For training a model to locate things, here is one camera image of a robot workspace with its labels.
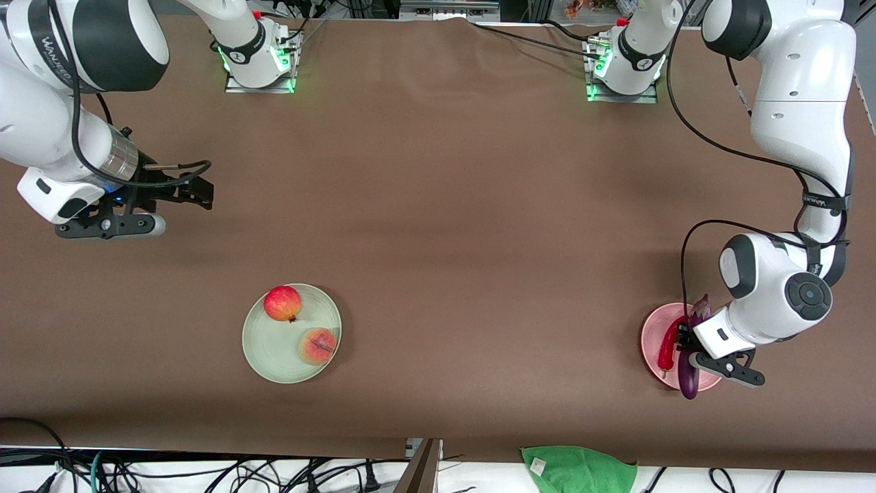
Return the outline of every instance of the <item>light green plate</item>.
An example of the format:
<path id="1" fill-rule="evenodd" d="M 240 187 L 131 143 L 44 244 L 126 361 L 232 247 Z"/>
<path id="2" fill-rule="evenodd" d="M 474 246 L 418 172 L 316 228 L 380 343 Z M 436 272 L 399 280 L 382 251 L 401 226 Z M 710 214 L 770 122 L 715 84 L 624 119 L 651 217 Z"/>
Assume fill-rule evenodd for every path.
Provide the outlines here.
<path id="1" fill-rule="evenodd" d="M 298 343 L 310 329 L 325 327 L 341 345 L 341 313 L 335 302 L 322 289 L 310 284 L 287 284 L 301 296 L 301 312 L 295 321 L 278 322 L 265 313 L 263 302 L 267 293 L 252 305 L 244 321 L 244 356 L 252 369 L 276 383 L 298 383 L 315 377 L 327 367 L 308 365 L 298 355 Z"/>

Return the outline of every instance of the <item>brown table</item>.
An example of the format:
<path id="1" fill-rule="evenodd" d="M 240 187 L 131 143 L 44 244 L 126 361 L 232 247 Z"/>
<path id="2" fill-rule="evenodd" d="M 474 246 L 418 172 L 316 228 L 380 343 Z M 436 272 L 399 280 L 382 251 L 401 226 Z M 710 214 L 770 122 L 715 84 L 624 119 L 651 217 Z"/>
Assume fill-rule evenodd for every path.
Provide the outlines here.
<path id="1" fill-rule="evenodd" d="M 77 446 L 397 456 L 436 436 L 470 460 L 578 444 L 646 464 L 876 470 L 876 139 L 857 91 L 833 312 L 758 352 L 763 389 L 688 402 L 647 372 L 641 323 L 679 299 L 696 221 L 789 228 L 792 174 L 697 139 L 662 87 L 656 105 L 588 103 L 579 58 L 462 20 L 330 22 L 290 96 L 223 94 L 203 25 L 161 22 L 165 79 L 107 99 L 153 157 L 213 160 L 215 208 L 162 204 L 158 239 L 65 241 L 16 193 L 21 168 L 0 167 L 3 414 Z M 738 71 L 753 98 L 757 65 Z M 703 131 L 757 151 L 696 32 L 675 86 Z M 692 293 L 728 299 L 717 256 L 735 233 L 696 235 Z M 246 312 L 283 282 L 323 287 L 344 320 L 335 362 L 286 386 L 240 347 Z"/>

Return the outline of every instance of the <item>white tag on cloth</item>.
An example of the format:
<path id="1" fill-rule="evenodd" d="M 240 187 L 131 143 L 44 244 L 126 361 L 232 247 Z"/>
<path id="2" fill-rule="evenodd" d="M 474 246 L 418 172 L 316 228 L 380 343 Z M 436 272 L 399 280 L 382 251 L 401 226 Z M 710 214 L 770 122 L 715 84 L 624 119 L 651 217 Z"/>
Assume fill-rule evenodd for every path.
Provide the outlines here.
<path id="1" fill-rule="evenodd" d="M 535 475 L 541 477 L 541 473 L 545 472 L 545 466 L 548 463 L 539 459 L 538 457 L 533 458 L 533 465 L 529 466 L 529 470 L 533 471 Z"/>

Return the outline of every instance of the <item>green cloth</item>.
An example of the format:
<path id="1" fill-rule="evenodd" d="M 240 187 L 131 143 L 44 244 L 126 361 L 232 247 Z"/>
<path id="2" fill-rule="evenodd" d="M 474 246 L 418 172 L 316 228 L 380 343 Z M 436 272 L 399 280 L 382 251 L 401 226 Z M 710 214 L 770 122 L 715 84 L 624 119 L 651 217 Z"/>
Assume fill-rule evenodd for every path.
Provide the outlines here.
<path id="1" fill-rule="evenodd" d="M 630 493 L 638 466 L 584 447 L 521 448 L 541 493 Z"/>

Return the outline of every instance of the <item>red pepper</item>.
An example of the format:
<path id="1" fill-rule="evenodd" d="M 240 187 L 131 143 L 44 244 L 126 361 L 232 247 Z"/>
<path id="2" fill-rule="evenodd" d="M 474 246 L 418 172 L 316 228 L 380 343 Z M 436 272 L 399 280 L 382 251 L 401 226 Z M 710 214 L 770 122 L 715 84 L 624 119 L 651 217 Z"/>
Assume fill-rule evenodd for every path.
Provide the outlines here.
<path id="1" fill-rule="evenodd" d="M 666 372 L 675 366 L 675 338 L 678 335 L 678 325 L 685 319 L 684 315 L 673 322 L 666 330 L 663 336 L 663 343 L 660 346 L 660 356 L 657 358 L 657 366 L 663 370 L 663 378 L 666 378 Z"/>

